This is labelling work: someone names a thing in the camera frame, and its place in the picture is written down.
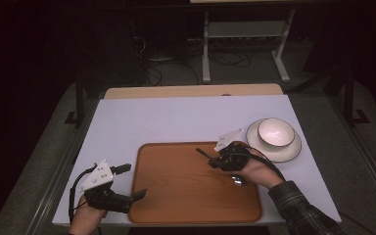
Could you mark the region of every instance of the sleeve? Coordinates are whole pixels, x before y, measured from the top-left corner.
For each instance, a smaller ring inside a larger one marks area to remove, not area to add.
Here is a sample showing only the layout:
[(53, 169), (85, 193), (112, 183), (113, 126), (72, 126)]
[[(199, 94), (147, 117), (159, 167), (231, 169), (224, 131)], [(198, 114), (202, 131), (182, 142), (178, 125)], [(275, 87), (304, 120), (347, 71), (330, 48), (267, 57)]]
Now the sleeve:
[(307, 201), (295, 182), (278, 184), (268, 194), (292, 235), (345, 234), (334, 219)]

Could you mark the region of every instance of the saucer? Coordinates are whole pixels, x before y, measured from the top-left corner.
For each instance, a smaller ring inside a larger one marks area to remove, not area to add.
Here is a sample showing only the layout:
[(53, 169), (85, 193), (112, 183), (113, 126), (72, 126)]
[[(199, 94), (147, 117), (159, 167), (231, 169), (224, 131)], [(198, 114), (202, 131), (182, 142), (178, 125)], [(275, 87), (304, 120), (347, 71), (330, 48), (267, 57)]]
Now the saucer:
[(287, 162), (294, 159), (302, 148), (302, 140), (295, 131), (295, 137), (292, 143), (284, 147), (270, 146), (259, 136), (259, 125), (264, 119), (253, 122), (247, 130), (247, 141), (249, 146), (261, 151), (269, 160), (275, 163)]

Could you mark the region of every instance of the table surface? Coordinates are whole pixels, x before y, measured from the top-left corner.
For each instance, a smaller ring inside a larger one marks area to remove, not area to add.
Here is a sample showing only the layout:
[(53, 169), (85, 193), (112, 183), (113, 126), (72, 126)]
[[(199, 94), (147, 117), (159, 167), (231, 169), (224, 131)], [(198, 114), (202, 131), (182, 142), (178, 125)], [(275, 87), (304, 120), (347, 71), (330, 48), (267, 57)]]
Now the table surface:
[[(240, 86), (233, 85), (233, 90)], [(214, 90), (218, 86), (199, 89)], [(137, 152), (146, 143), (216, 141), (218, 136), (247, 128), (261, 118), (282, 118), (302, 138), (302, 150), (292, 161), (276, 164), (287, 179), (294, 180), (308, 200), (337, 221), (341, 221), (305, 136), (286, 95), (243, 95), (101, 100), (77, 157), (53, 223), (69, 226), (69, 194), (75, 179), (87, 168), (107, 160), (110, 165), (131, 164), (132, 170), (115, 176), (112, 190), (130, 195)], [(246, 131), (237, 138), (247, 143)], [(80, 193), (76, 193), (75, 202)], [(283, 222), (276, 207), (259, 187), (263, 215), (257, 225)], [(127, 214), (110, 212), (102, 225), (132, 226)]]

